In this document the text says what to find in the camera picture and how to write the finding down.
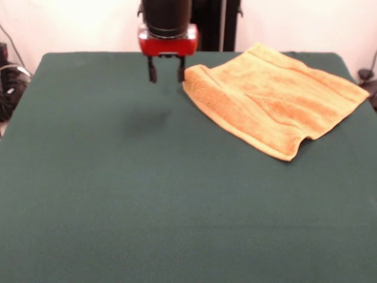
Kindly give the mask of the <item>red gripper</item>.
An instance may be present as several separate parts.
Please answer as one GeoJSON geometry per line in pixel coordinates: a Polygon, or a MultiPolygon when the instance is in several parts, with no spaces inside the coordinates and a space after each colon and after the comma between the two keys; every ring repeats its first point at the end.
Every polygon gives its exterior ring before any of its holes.
{"type": "Polygon", "coordinates": [[[178,55],[180,63],[178,66],[178,82],[185,80],[186,56],[193,55],[198,46],[199,32],[196,24],[189,24],[186,33],[177,38],[158,38],[152,36],[146,24],[138,28],[138,42],[141,52],[148,56],[148,74],[152,83],[157,82],[156,68],[153,64],[153,57],[162,55],[178,55]]]}

